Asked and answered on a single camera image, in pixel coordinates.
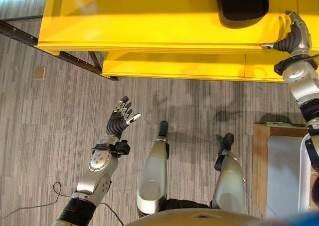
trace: cable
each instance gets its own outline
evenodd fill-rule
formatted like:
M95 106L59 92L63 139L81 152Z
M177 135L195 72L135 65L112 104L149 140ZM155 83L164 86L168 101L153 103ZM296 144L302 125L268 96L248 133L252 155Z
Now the cable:
M117 213L111 208L111 206L109 206L107 203L100 203L100 204L101 204L101 205L106 205L106 206L110 209L110 211L111 211L112 213L114 213L115 217L119 220L120 224L121 224L122 226L124 226L123 221L119 218L119 216L118 216Z
M56 191L54 185L53 185L53 190L54 190L54 192L55 192L56 194L60 194L60 195L63 196L63 197L71 197L71 195L66 195L66 194L58 193L58 192ZM107 203L100 203L100 204L101 204L101 205L106 205L106 206L110 209L110 211L111 211L112 213L114 213L115 217L118 219L118 221L120 222L120 224L121 224L122 226L124 226L123 221L120 219L120 217L118 216L118 214L111 208L111 206L109 206Z
M293 64L295 64L295 63L297 63L297 62L305 61L305 60L315 59L315 58L317 58L317 57L319 57L319 54L310 56L310 57L308 57L308 58L306 58L306 59L296 60L296 61L293 62Z
M53 189L54 189L54 191L55 191L54 186L55 186L56 184L60 185L60 191L59 191L59 192L56 192L56 193L58 194L58 196L56 197L56 200L55 200L54 202L49 203L49 204L45 204L45 205L38 205L38 206L32 206L32 207L23 207L23 208L16 209L16 210L12 211L11 213L9 213L8 215L2 217L2 218L0 219L0 221L1 221L1 220L4 220L5 218L9 217L10 215L12 215L12 214L14 214L15 212L18 212L18 211L20 211L20 210L34 209L34 208L45 207L45 206L49 206L49 205L55 204L55 203L58 201L59 196L61 195L61 189L62 189L61 183L57 181L57 182L55 182L55 183L53 184Z
M59 190L59 191L57 191L57 190L55 189L55 185L57 185L57 184L60 186L60 190ZM56 200L55 200L54 202L51 202L51 203L45 204L45 205L38 205L38 206L32 206L32 207L23 207L23 208L16 209L16 210L12 211L11 213L7 214L6 216L0 218L0 221L1 221L1 220L4 220L5 218L8 218L10 215L12 215L12 214L14 214L15 212L18 212L18 211L20 211L20 210L34 209L34 208L39 208L39 207L45 207L45 206L54 205L54 204L58 201L58 199L59 199L60 196L62 196L62 197L68 197L68 198L71 197L71 195L62 194L62 193L61 193L61 190L62 190L62 185L61 185L61 183L60 183L59 181L56 181L56 182L53 184L53 191L54 191L58 196L56 197ZM124 225L124 224L123 224L123 221L119 218L119 216L118 216L117 213L111 208L111 206L109 206L107 203L100 203L100 204L101 204L101 205L106 205L106 206L110 209L110 211L115 215L115 217L119 220L120 224L121 224L122 226Z

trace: silver arm segment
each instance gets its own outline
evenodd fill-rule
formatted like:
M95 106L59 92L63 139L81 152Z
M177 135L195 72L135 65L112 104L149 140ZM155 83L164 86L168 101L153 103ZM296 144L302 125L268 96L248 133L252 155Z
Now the silver arm segment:
M284 70L283 79L299 107L309 100L319 98L318 73L308 61L291 64Z
M283 76L294 96L303 117L311 140L306 148L313 168L319 172L319 80L313 60L311 36L306 23L295 12L286 11L291 19L291 32L283 40L261 45L265 49L288 52L291 57L275 65L274 71Z
M141 117L141 114L127 119L132 113L128 97L123 97L113 110L101 144L92 149L88 169L79 180L61 216L52 226L87 226L96 207L101 203L111 185L111 177L116 170L121 155L127 155L130 147L127 141L120 141L123 131Z

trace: robot forearm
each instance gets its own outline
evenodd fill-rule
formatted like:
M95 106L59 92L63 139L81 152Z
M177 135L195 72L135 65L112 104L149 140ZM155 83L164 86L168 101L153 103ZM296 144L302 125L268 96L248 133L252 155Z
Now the robot forearm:
M287 11L291 18L291 32L275 43L264 43L262 48L288 52L291 57L275 65L274 71L282 75L307 123L311 140L306 148L315 170L319 171L319 79L318 66L310 57L311 36L306 23L294 12Z
M52 226L86 226L92 219L96 207L110 188L118 158L129 154L127 141L120 141L122 132L141 117L137 114L127 119L132 112L128 111L131 103L126 104L127 101L128 98L124 97L118 102L108 121L105 138L92 149L87 171L79 180L60 218Z

